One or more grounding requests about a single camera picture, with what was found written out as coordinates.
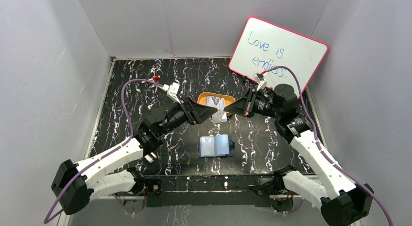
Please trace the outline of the orange oval tray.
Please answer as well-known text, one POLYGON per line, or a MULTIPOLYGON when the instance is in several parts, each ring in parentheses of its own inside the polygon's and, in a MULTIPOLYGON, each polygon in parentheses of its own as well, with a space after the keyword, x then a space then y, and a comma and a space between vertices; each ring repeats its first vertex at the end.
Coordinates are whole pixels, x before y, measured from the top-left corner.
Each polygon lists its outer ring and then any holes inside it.
POLYGON ((235 102, 235 98, 229 95, 223 95, 213 92, 203 92, 198 96, 197 103, 205 106, 217 108, 223 112, 226 106, 235 102))

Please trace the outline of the silver credit card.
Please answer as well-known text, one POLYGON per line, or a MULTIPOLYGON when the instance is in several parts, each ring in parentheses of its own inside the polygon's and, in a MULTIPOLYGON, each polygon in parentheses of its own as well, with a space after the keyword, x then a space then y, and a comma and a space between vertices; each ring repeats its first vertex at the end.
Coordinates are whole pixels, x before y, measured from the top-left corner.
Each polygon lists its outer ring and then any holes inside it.
POLYGON ((213 107, 216 108, 218 111, 212 115, 211 121, 213 123, 227 122, 227 114, 224 111, 225 106, 224 105, 214 105, 213 107))
POLYGON ((207 96, 206 105, 213 107, 224 107, 225 100, 218 96, 207 96))

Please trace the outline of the blue leather card holder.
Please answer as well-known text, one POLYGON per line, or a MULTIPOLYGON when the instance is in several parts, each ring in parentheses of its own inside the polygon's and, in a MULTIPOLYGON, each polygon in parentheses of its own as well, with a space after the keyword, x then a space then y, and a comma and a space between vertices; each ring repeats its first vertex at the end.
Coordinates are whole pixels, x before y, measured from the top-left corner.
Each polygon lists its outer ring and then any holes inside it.
POLYGON ((230 135, 202 136, 198 139, 199 158, 204 157, 232 157, 235 142, 230 135))

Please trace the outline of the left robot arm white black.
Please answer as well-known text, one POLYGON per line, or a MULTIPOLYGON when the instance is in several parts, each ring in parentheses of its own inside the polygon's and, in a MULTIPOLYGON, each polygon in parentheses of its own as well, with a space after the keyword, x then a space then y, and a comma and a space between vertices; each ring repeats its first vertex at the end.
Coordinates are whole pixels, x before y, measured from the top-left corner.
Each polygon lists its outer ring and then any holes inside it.
POLYGON ((196 103, 189 97, 173 103, 170 110, 152 107, 132 136, 120 144, 91 158, 62 162, 51 189, 63 211, 72 215, 82 210, 91 200, 117 192, 143 193, 145 182, 130 171, 112 173, 115 169, 154 152, 163 137, 184 123, 201 124, 217 109, 196 103))

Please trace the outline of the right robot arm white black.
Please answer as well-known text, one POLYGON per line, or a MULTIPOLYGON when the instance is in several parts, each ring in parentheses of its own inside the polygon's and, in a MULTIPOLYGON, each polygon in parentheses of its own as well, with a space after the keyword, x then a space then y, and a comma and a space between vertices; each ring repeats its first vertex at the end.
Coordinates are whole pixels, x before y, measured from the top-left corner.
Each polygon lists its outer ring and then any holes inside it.
POLYGON ((315 137, 312 123, 297 112, 298 97, 292 86, 280 84, 271 97, 263 90, 250 88, 246 94, 225 107, 225 111, 244 117, 255 114, 271 117, 280 136, 303 156, 319 182, 315 182, 292 166, 274 173, 274 189, 280 194, 295 192, 320 210, 330 226, 349 226, 368 216, 372 204, 372 189, 360 184, 338 170, 337 161, 315 137))

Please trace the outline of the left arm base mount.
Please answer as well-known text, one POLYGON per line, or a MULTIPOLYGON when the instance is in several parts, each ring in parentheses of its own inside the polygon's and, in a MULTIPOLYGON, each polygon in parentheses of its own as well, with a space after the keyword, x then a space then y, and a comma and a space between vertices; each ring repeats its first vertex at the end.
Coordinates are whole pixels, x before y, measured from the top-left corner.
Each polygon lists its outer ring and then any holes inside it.
MULTIPOLYGON (((160 196, 161 195, 161 180, 157 178, 138 178, 134 183, 133 186, 129 191, 118 191, 118 192, 127 192, 129 194, 135 196, 143 196, 143 203, 142 208, 144 209, 146 206, 146 202, 149 196, 160 196)), ((130 214, 134 217, 138 212, 139 209, 137 207, 132 206, 133 200, 127 200, 124 198, 123 200, 117 195, 117 192, 113 194, 115 199, 118 203, 122 205, 126 214, 130 214)))

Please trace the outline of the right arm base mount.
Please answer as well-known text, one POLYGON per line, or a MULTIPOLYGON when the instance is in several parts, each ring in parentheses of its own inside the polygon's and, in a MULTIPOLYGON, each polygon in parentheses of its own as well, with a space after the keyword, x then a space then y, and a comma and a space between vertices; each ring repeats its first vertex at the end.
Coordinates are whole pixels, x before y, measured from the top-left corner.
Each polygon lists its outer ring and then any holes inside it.
POLYGON ((283 215, 296 212, 304 201, 303 199, 296 199, 295 192, 285 189, 280 179, 276 177, 258 178, 255 185, 250 187, 250 190, 261 196, 269 196, 273 210, 283 215))

